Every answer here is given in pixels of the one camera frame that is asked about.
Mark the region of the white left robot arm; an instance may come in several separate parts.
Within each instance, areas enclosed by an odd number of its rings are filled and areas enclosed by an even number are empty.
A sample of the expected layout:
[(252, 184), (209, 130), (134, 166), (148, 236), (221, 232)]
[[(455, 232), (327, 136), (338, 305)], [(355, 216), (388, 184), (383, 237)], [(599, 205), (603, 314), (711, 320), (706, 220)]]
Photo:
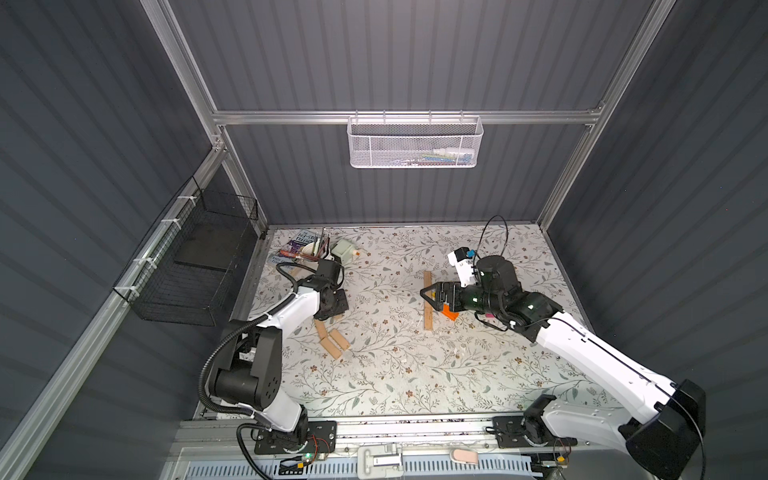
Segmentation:
[(230, 322), (202, 367), (197, 394), (210, 411), (246, 415), (301, 442), (307, 413), (281, 390), (283, 342), (306, 321), (324, 322), (348, 310), (345, 267), (332, 256), (315, 268), (281, 262), (276, 270), (291, 283), (288, 295), (254, 318)]

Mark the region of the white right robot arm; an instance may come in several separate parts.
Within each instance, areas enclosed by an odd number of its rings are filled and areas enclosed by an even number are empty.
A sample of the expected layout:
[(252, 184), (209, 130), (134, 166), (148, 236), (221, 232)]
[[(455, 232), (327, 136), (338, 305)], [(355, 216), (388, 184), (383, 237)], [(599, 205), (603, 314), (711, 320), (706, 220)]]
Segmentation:
[(659, 479), (681, 476), (704, 449), (706, 394), (690, 380), (674, 382), (606, 343), (546, 295), (526, 291), (513, 264), (500, 255), (480, 258), (467, 248), (451, 252), (455, 281), (436, 282), (420, 295), (434, 310), (469, 311), (491, 328), (512, 331), (565, 359), (619, 402), (599, 409), (540, 395), (516, 425), (497, 437), (522, 438), (536, 447), (583, 440), (628, 454)]

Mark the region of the orange building block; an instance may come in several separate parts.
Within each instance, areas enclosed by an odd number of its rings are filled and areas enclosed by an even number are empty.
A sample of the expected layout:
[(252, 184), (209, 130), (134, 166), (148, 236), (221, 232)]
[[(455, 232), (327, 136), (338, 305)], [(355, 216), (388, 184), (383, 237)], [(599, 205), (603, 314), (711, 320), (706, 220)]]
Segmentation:
[(450, 319), (451, 321), (456, 321), (457, 318), (459, 317), (459, 313), (452, 311), (448, 305), (443, 306), (442, 314), (448, 319)]

